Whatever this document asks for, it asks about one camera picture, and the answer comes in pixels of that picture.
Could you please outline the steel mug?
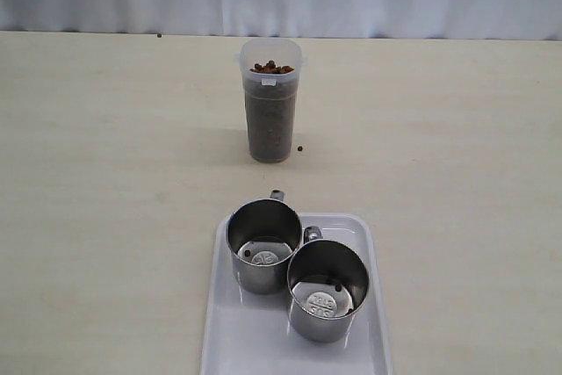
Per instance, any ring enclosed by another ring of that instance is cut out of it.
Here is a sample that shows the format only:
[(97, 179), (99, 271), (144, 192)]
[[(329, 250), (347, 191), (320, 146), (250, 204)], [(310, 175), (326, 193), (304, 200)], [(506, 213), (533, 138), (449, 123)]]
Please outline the steel mug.
[(288, 320), (299, 335), (317, 343), (343, 339), (367, 300), (368, 269), (343, 243), (325, 238), (317, 226), (304, 229), (292, 256), (286, 282)]
[(288, 264), (301, 245), (303, 227), (285, 193), (241, 206), (229, 218), (226, 243), (234, 278), (247, 292), (269, 295), (286, 288)]

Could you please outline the clear plastic tall container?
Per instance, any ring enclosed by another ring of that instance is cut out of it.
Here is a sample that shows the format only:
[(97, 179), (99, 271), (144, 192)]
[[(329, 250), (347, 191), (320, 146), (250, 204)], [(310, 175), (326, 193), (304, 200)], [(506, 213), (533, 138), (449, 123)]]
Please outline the clear plastic tall container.
[(253, 38), (241, 47), (238, 62), (250, 155), (282, 162), (292, 150), (302, 50), (292, 40)]

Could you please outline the white plastic tray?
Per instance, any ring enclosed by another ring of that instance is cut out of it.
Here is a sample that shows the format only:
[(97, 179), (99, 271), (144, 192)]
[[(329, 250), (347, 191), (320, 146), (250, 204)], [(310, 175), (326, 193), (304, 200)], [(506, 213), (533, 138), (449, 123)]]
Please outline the white plastic tray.
[(216, 231), (200, 371), (203, 374), (392, 374), (391, 342), (368, 225), (348, 213), (301, 213), (303, 225), (354, 249), (367, 266), (371, 289), (348, 335), (313, 343), (287, 319), (282, 293), (255, 295), (234, 277), (227, 223)]

